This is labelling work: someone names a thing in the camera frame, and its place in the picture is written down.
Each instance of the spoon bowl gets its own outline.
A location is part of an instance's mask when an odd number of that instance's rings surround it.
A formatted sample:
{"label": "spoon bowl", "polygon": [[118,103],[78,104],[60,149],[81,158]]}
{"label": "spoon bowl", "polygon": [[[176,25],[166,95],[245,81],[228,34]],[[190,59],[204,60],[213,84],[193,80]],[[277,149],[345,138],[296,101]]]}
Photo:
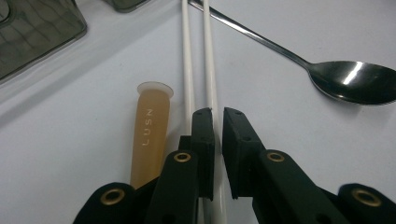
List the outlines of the spoon bowl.
{"label": "spoon bowl", "polygon": [[[189,1],[194,7],[203,10],[200,0]],[[390,68],[362,62],[309,63],[214,8],[210,8],[210,14],[213,18],[305,68],[314,85],[334,99],[358,105],[384,105],[396,101],[396,71]]]}

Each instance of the white table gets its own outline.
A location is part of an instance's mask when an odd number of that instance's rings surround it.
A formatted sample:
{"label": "white table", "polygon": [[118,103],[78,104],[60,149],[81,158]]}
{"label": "white table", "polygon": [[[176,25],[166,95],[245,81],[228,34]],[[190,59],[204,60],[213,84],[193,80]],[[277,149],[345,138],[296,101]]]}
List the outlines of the white table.
{"label": "white table", "polygon": [[[396,69],[396,3],[220,1],[212,7],[309,62]],[[151,0],[129,14],[79,0],[88,33],[0,86],[0,222],[72,223],[91,194],[129,182],[136,87],[171,86],[168,150],[184,133],[181,4]],[[190,7],[197,106],[205,107],[203,14]],[[219,108],[243,111],[267,148],[290,154],[336,193],[362,183],[396,201],[396,104],[351,105],[323,95],[305,70],[212,21]],[[228,223],[257,223],[251,199]]]}

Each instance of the tube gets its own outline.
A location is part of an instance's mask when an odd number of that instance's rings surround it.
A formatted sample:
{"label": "tube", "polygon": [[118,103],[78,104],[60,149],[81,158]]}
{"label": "tube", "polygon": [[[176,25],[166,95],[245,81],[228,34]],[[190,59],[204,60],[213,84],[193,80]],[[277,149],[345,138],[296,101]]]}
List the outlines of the tube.
{"label": "tube", "polygon": [[138,189],[158,177],[163,165],[169,118],[170,87],[160,82],[145,82],[140,93],[134,123],[134,148],[131,186]]}

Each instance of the silver spoon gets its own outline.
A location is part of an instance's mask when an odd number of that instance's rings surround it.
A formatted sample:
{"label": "silver spoon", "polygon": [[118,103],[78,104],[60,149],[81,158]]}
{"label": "silver spoon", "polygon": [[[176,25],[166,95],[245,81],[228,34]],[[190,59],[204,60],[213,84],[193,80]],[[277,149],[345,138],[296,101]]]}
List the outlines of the silver spoon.
{"label": "silver spoon", "polygon": [[[203,10],[200,0],[189,0],[189,2]],[[213,18],[305,68],[315,86],[332,98],[359,105],[384,105],[396,100],[396,71],[390,68],[361,62],[309,63],[214,8],[210,8],[210,14]]]}

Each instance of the spoon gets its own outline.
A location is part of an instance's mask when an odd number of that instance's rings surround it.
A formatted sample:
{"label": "spoon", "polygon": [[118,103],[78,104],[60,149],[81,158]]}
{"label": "spoon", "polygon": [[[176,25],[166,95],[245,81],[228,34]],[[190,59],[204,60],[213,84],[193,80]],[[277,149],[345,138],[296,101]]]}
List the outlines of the spoon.
{"label": "spoon", "polygon": [[[190,0],[190,4],[203,10],[200,0]],[[299,64],[315,86],[334,99],[359,105],[384,105],[396,100],[396,71],[390,68],[346,61],[309,63],[214,8],[210,8],[210,13],[213,18]]]}

